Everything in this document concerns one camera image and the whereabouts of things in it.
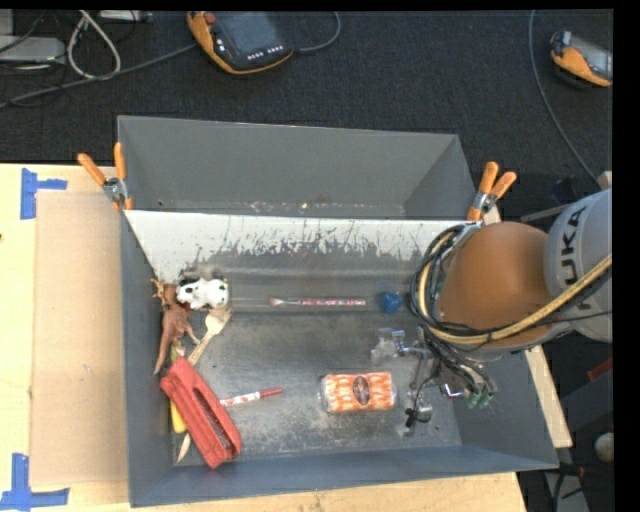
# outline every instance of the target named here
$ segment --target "blue tape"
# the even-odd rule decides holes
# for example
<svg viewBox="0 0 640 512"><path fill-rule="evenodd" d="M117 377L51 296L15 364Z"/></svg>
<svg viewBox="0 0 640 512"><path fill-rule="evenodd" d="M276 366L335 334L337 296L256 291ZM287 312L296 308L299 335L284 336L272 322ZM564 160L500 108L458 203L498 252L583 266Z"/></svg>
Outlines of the blue tape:
<svg viewBox="0 0 640 512"><path fill-rule="evenodd" d="M29 457L14 453L11 465L11 490L3 491L0 510L30 512L32 507L66 505L69 488L51 492L31 492L29 487Z"/></svg>
<svg viewBox="0 0 640 512"><path fill-rule="evenodd" d="M22 169L22 192L20 200L20 218L34 219L36 216L36 192L40 189L66 190L65 180L49 179L38 181L38 175L29 169Z"/></svg>

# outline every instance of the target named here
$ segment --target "cardboard sheet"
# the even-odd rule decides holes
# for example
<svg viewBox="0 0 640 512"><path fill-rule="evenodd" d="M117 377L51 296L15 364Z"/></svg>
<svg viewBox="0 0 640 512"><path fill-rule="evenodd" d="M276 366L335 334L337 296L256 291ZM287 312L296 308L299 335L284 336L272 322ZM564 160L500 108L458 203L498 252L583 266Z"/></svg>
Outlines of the cardboard sheet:
<svg viewBox="0 0 640 512"><path fill-rule="evenodd" d="M118 214L38 192L30 484L126 480Z"/></svg>

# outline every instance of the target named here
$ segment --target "snack package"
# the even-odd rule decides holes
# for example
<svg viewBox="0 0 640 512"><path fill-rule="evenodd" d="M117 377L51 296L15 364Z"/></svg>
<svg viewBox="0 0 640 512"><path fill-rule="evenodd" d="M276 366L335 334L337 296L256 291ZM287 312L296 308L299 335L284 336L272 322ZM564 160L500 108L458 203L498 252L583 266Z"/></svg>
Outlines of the snack package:
<svg viewBox="0 0 640 512"><path fill-rule="evenodd" d="M330 413L384 411L396 402L389 372L325 375L320 388L322 405Z"/></svg>

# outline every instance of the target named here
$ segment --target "orange clamp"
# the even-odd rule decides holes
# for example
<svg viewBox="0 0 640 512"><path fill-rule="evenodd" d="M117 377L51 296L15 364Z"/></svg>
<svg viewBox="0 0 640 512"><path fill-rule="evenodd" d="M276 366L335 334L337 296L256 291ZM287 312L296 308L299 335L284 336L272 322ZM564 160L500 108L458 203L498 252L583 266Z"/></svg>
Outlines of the orange clamp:
<svg viewBox="0 0 640 512"><path fill-rule="evenodd" d="M499 166L496 162L487 162L478 192L467 213L468 221L476 222L482 219L518 178L515 172L507 171L496 181L498 171Z"/></svg>

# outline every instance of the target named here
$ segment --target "device screen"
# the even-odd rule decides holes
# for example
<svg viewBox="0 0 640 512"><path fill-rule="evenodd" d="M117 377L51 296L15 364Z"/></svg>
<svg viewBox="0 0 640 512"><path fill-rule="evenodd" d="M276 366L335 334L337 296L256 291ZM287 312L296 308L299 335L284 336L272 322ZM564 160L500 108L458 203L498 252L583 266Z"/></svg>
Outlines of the device screen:
<svg viewBox="0 0 640 512"><path fill-rule="evenodd" d="M279 34L266 13L216 12L217 23L238 53L280 44Z"/></svg>

